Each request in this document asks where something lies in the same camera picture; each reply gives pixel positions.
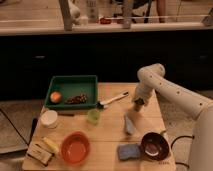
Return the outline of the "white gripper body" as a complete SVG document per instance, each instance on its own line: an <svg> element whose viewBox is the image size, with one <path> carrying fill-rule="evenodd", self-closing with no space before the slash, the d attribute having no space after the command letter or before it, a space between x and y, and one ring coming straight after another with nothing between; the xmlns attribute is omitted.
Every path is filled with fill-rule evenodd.
<svg viewBox="0 0 213 171"><path fill-rule="evenodd" d="M132 101L147 106L149 99L152 96L152 92L153 89L151 87L146 84L139 83L135 88Z"/></svg>

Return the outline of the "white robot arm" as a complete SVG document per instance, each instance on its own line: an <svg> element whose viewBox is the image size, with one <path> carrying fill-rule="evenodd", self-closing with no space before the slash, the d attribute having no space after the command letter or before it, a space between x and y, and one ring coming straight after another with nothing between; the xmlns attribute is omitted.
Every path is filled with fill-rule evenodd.
<svg viewBox="0 0 213 171"><path fill-rule="evenodd" d="M139 83L133 96L134 109L149 103L155 90L176 104L195 121L194 139L188 158L188 171L213 171L213 100L164 78L165 68L156 63L137 71Z"/></svg>

